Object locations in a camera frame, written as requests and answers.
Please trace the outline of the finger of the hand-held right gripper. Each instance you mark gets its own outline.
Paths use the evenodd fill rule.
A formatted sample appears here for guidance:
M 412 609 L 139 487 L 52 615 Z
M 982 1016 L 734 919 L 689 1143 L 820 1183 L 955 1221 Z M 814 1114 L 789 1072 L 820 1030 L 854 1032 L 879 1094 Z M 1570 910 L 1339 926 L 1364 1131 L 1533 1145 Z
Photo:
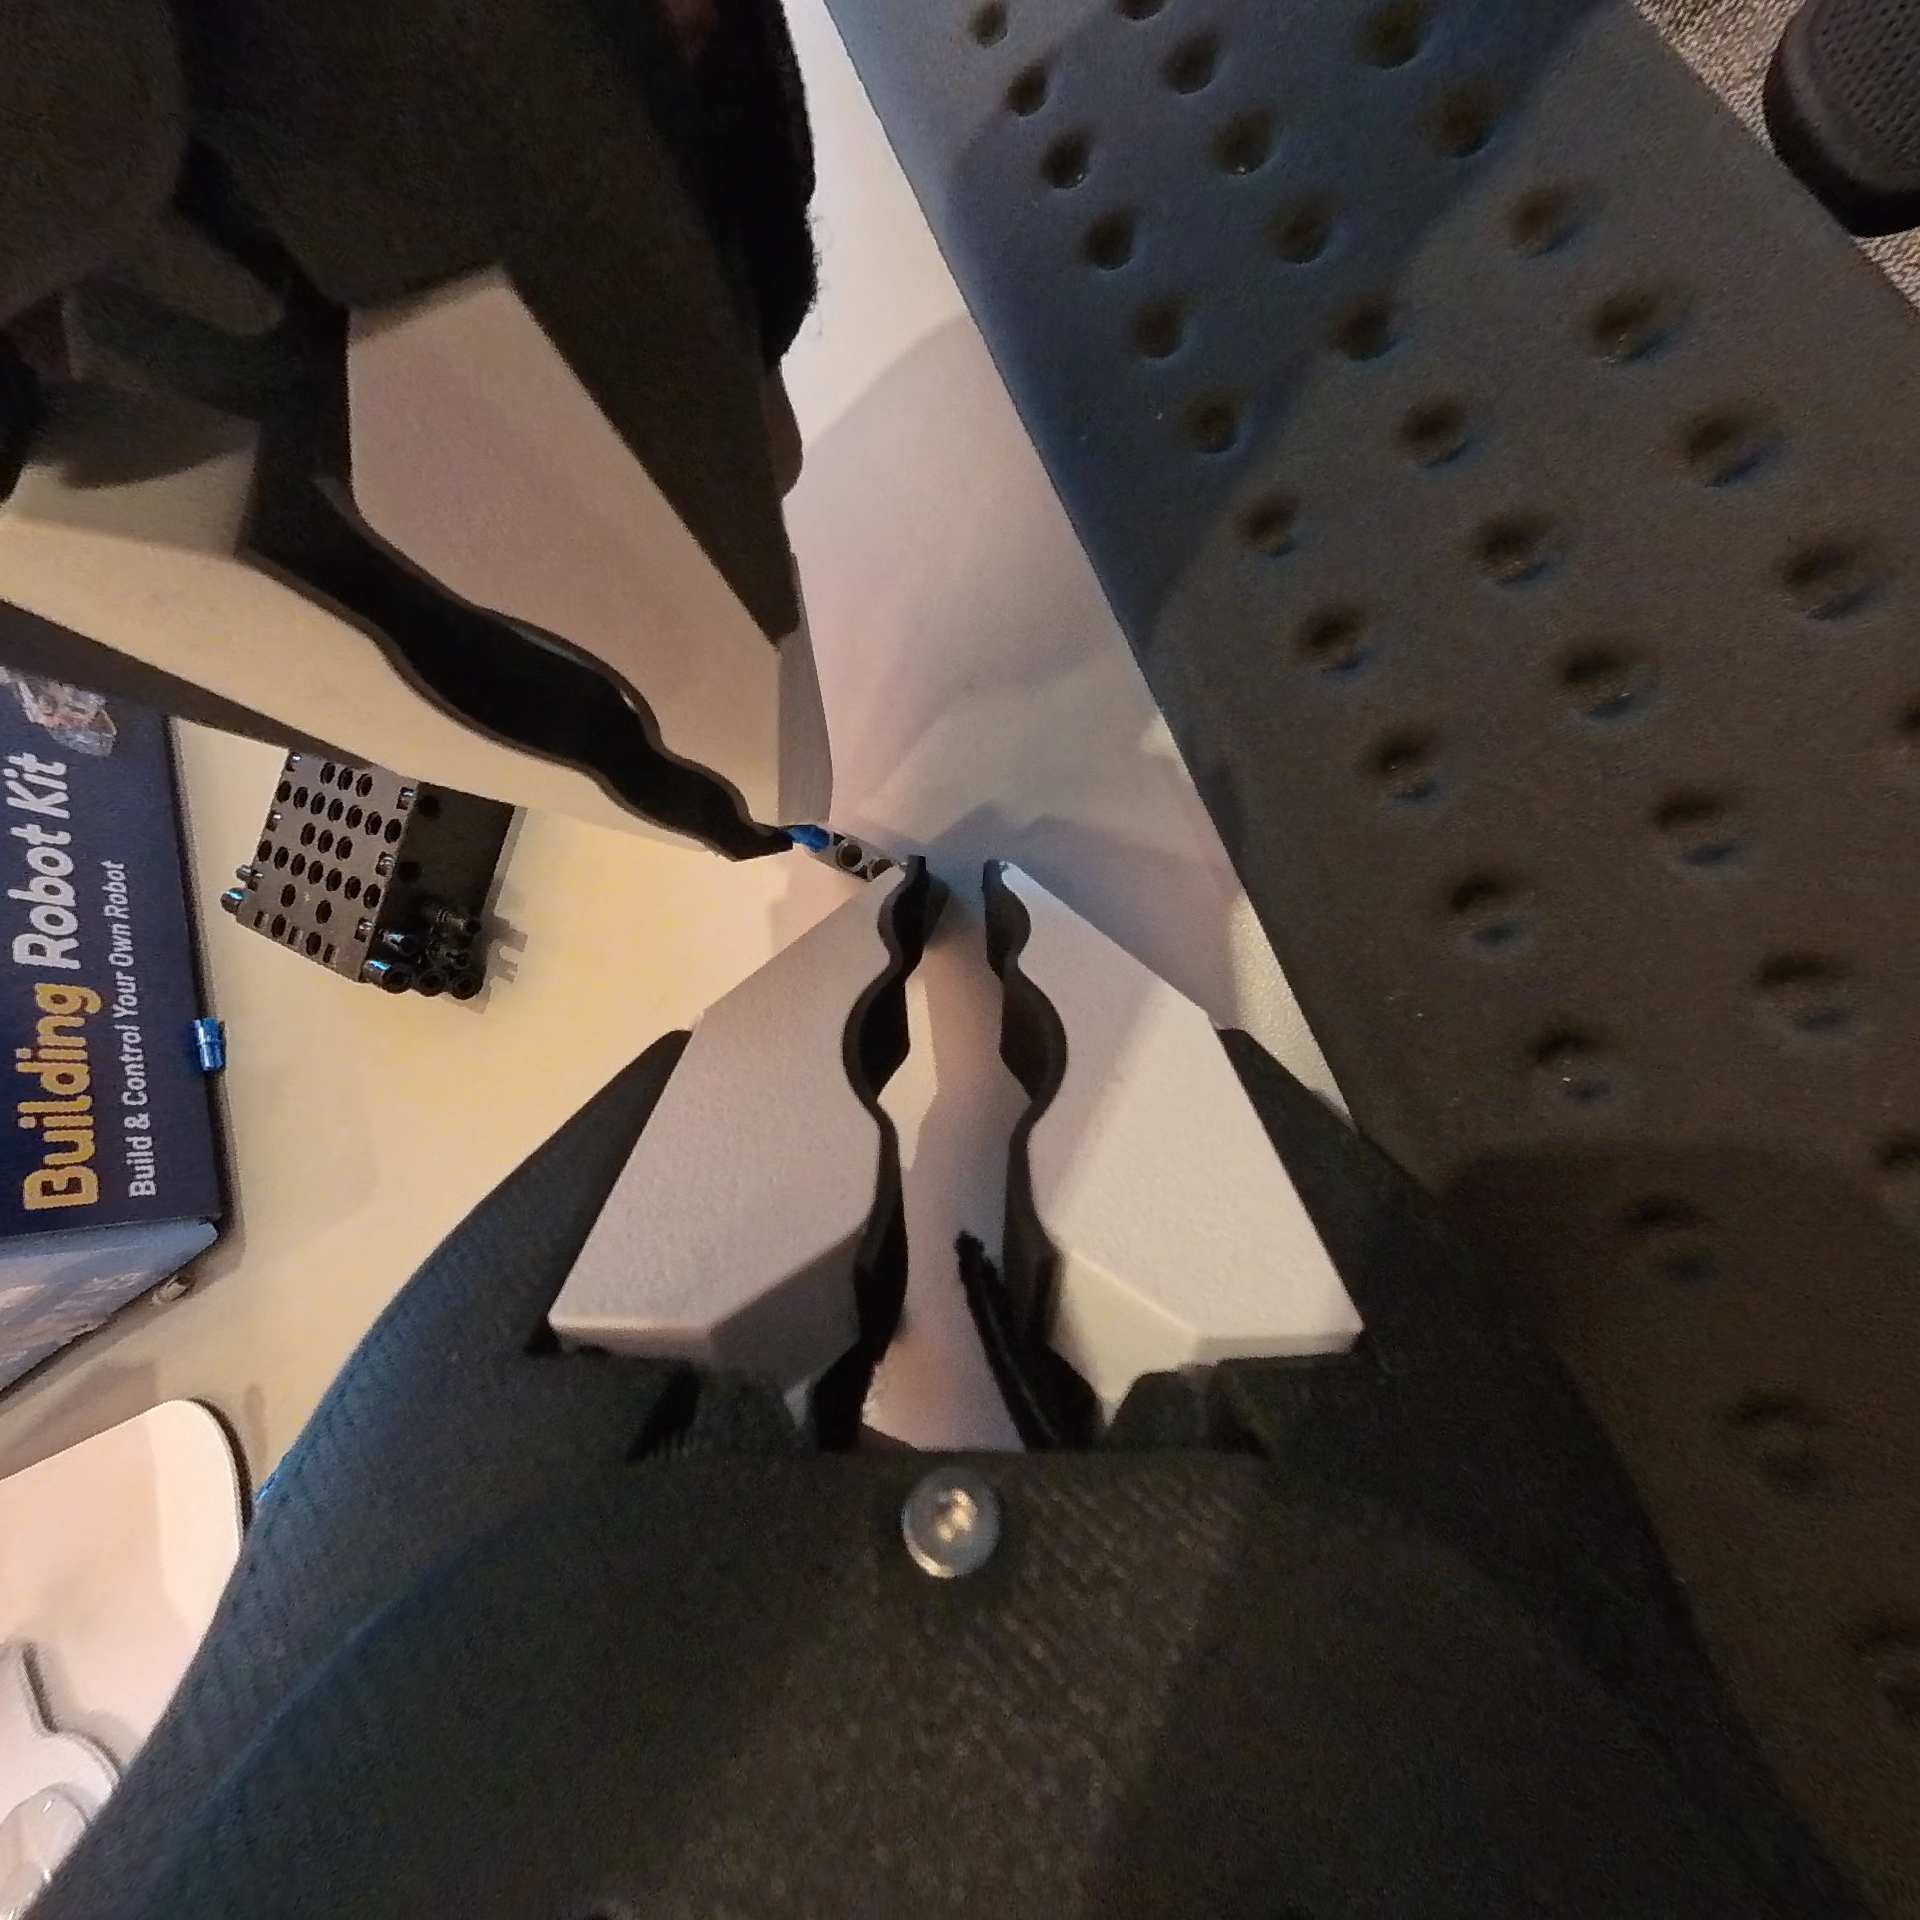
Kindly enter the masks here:
M 254 562 L 257 449 L 36 449 L 3 510 L 5 609 L 28 675 L 124 690 L 175 718 L 370 762 L 518 809 L 753 861 L 789 849 L 747 823 L 673 825 L 599 775 L 471 730 L 415 688 L 356 618 Z
M 506 629 L 593 771 L 698 777 L 723 819 L 823 825 L 831 743 L 801 575 L 775 525 L 755 613 L 502 275 L 353 314 L 353 510 L 396 561 Z

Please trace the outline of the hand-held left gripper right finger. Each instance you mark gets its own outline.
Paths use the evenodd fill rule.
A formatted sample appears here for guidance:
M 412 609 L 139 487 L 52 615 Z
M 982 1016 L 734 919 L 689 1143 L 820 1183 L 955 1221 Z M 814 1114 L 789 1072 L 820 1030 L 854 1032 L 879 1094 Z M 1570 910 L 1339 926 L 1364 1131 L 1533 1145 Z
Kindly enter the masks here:
M 1012 862 L 981 873 L 1023 1095 L 975 1331 L 1018 1429 L 1145 1377 L 1349 1353 L 1361 1312 L 1209 1013 Z

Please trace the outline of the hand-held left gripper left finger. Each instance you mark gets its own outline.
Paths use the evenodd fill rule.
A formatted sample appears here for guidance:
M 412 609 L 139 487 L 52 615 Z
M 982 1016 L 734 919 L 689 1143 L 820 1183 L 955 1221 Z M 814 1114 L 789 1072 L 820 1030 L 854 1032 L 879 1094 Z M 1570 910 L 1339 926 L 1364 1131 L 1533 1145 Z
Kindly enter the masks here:
M 747 1377 L 823 1448 L 858 1440 L 905 1305 L 879 1094 L 938 919 L 909 858 L 702 1013 L 548 1311 L 563 1346 Z

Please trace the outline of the person's right forearm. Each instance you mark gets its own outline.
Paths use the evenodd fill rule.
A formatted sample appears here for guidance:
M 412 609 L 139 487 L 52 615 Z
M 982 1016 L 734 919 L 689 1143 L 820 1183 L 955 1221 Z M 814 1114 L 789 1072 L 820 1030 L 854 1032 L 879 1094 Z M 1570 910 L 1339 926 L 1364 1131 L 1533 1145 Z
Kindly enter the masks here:
M 778 371 L 819 299 L 819 184 L 801 59 L 780 2 L 663 2 L 705 133 L 710 207 Z

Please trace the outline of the black perforated motor block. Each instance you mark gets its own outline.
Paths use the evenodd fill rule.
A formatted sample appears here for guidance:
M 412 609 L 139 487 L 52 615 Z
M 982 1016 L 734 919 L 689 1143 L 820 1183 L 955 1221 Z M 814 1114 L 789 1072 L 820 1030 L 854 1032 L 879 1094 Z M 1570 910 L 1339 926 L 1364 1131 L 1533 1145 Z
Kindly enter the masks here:
M 514 807 L 380 766 L 286 755 L 222 913 L 385 994 L 476 1000 Z

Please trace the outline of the blue robot kit box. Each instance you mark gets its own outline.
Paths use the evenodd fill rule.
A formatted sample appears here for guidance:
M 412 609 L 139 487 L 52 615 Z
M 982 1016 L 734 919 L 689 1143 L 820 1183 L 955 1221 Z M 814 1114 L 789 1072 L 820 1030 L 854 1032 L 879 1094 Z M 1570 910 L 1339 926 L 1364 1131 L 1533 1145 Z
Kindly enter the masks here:
M 222 1235 L 174 742 L 3 677 L 3 1389 Z

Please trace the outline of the white book stand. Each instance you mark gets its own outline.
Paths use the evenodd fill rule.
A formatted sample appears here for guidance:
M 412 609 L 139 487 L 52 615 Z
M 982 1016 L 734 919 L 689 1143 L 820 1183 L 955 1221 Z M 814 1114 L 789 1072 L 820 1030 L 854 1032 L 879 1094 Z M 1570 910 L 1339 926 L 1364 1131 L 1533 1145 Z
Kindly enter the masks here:
M 33 1912 L 151 1739 L 245 1525 L 233 1443 L 195 1402 L 5 1478 L 5 1915 Z

